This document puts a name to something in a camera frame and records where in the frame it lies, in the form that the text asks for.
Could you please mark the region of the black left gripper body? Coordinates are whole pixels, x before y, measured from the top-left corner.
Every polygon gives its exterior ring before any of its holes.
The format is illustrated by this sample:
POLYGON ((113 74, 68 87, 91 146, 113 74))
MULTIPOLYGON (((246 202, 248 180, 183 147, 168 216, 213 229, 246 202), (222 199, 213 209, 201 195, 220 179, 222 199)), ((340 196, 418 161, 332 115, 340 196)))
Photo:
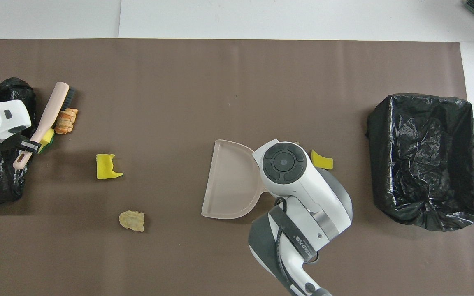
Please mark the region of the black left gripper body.
POLYGON ((29 143, 30 139, 21 134, 21 132, 15 133, 11 137, 6 139, 7 148, 19 148, 23 143, 29 143))

